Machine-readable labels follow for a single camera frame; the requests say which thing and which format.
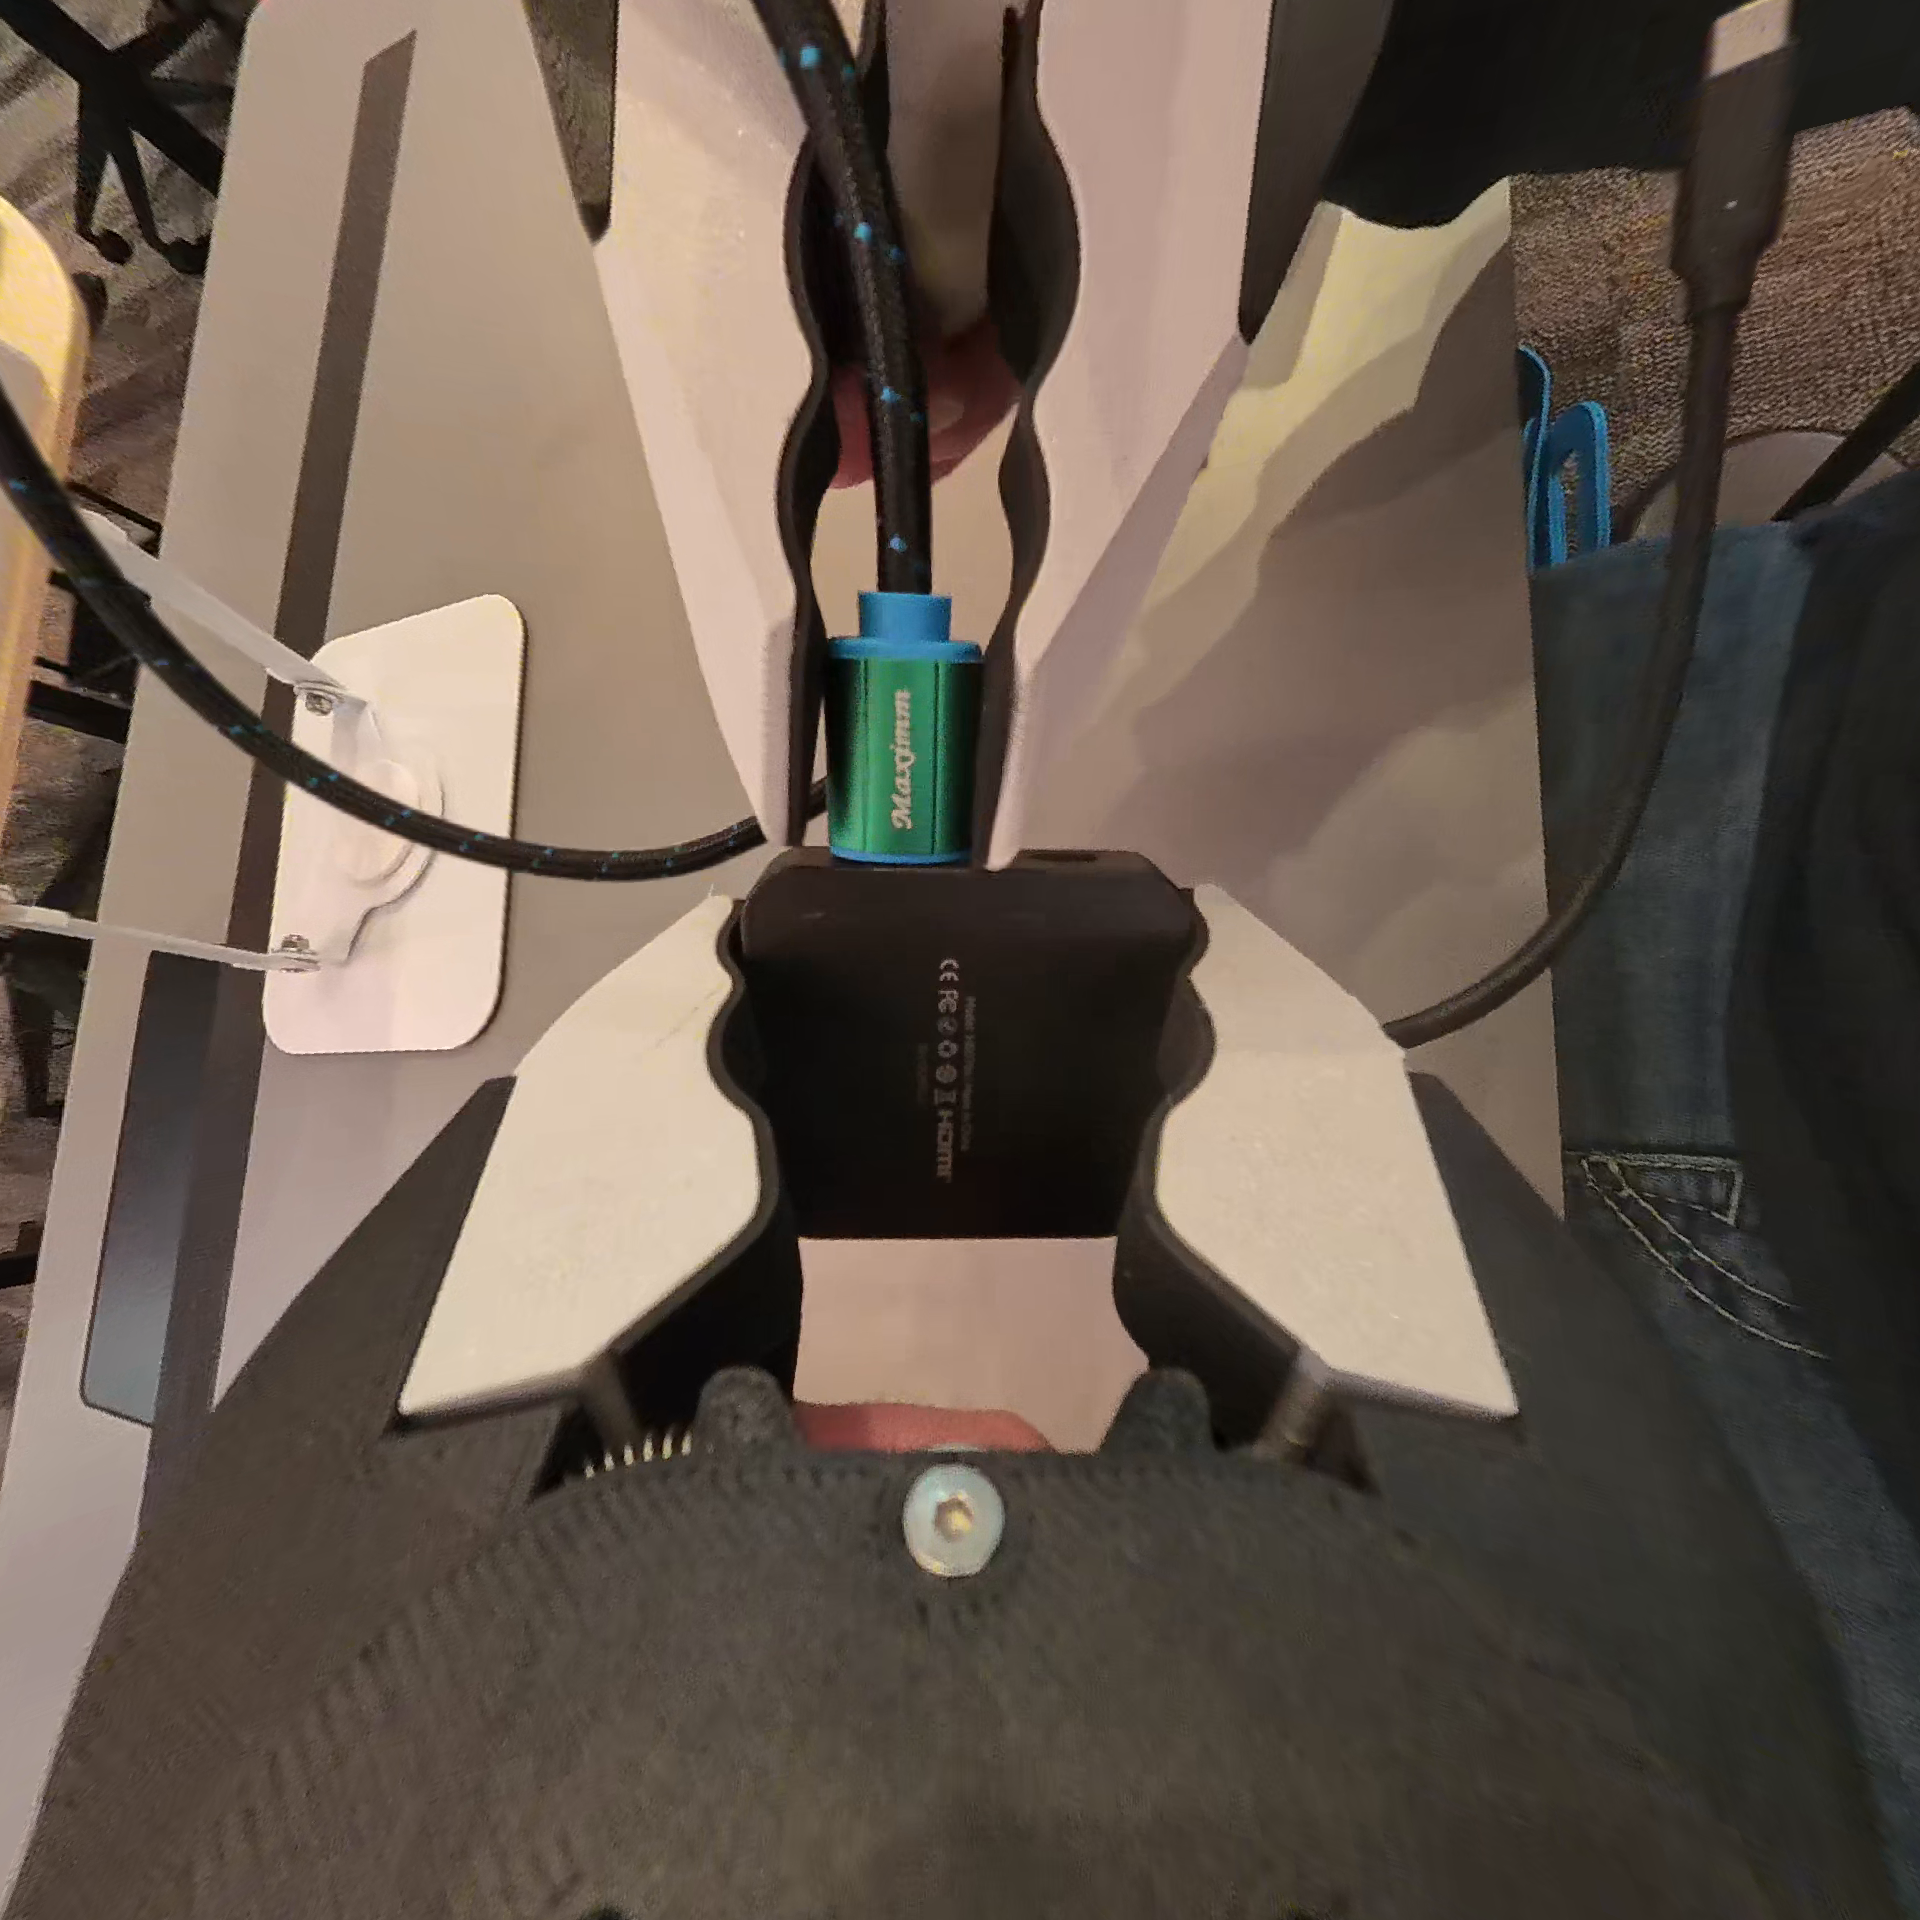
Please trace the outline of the dark grey hdmi switch box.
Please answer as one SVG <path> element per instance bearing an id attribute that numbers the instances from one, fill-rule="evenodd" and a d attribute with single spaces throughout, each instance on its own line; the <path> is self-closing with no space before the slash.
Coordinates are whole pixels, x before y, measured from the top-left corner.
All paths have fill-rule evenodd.
<path id="1" fill-rule="evenodd" d="M 1196 942 L 1192 892 L 1144 855 L 782 855 L 737 949 L 800 1233 L 1114 1236 Z"/>

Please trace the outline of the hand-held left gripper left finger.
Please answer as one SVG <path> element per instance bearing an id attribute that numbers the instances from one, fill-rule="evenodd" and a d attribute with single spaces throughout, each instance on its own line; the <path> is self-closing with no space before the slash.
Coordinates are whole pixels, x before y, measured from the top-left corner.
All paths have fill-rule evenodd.
<path id="1" fill-rule="evenodd" d="M 641 1448 L 727 1369 L 794 1386 L 800 1238 L 737 920 L 732 897 L 692 904 L 524 1055 L 404 1418 L 560 1405 L 604 1448 Z"/>

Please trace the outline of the person's blue jeans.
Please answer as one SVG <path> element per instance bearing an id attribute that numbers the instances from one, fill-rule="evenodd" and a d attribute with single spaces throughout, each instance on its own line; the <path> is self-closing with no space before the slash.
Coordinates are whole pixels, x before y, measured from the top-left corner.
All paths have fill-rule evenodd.
<path id="1" fill-rule="evenodd" d="M 1569 1208 L 1915 1743 L 1919 481 L 1718 534 L 1672 744 L 1553 981 Z"/>

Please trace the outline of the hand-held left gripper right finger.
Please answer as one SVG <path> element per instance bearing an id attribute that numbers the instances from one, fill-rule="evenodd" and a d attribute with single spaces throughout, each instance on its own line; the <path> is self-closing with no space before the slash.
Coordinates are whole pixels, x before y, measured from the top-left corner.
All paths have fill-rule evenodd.
<path id="1" fill-rule="evenodd" d="M 1226 1448 L 1310 1454 L 1356 1405 L 1521 1414 L 1404 1052 L 1215 885 L 1168 1004 L 1118 1312 Z"/>

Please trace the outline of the braided hdmi cable teal plugs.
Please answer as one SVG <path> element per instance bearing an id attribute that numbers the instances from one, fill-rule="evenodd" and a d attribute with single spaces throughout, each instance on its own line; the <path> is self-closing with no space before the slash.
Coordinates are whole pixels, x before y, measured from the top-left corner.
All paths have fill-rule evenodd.
<path id="1" fill-rule="evenodd" d="M 827 774 L 823 799 L 808 801 L 806 815 L 825 814 L 838 857 L 939 865 L 970 852 L 963 801 L 980 649 L 951 638 L 951 599 L 930 589 L 930 406 L 891 177 L 832 6 L 755 2 L 753 12 L 798 103 L 847 253 L 876 485 L 878 588 L 859 597 L 859 632 L 827 649 Z M 208 728 L 336 815 L 433 855 L 560 879 L 706 872 L 766 841 L 756 822 L 740 820 L 671 848 L 552 848 L 403 804 L 275 734 L 162 625 L 84 525 L 11 400 L 3 400 L 3 448 L 15 512 L 81 600 Z"/>

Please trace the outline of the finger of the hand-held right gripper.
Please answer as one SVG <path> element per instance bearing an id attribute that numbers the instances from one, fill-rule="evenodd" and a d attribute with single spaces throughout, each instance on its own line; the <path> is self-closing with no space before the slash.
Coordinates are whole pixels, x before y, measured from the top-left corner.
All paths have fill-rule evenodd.
<path id="1" fill-rule="evenodd" d="M 1274 4 L 1036 4 L 1027 49 L 1040 182 L 1073 266 L 1025 384 L 1003 478 L 1043 481 L 1040 544 L 991 647 L 999 767 L 987 862 L 1008 865 L 1154 582 L 1248 359 L 1242 270 Z"/>
<path id="2" fill-rule="evenodd" d="M 800 565 L 784 455 L 815 349 L 788 274 L 806 121 L 753 4 L 615 6 L 612 186 L 595 246 L 712 710 L 759 828 L 808 833 Z"/>

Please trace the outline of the person's right hand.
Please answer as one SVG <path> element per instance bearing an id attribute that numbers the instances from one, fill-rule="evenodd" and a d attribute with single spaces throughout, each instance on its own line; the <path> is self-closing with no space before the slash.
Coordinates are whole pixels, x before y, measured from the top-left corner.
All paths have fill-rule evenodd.
<path id="1" fill-rule="evenodd" d="M 1007 365 L 987 310 L 958 330 L 927 335 L 922 364 L 929 388 L 929 470 L 937 486 L 1016 408 L 1020 384 Z M 832 365 L 832 414 L 840 440 L 832 488 L 856 488 L 874 479 L 864 386 L 864 368 L 854 360 Z"/>

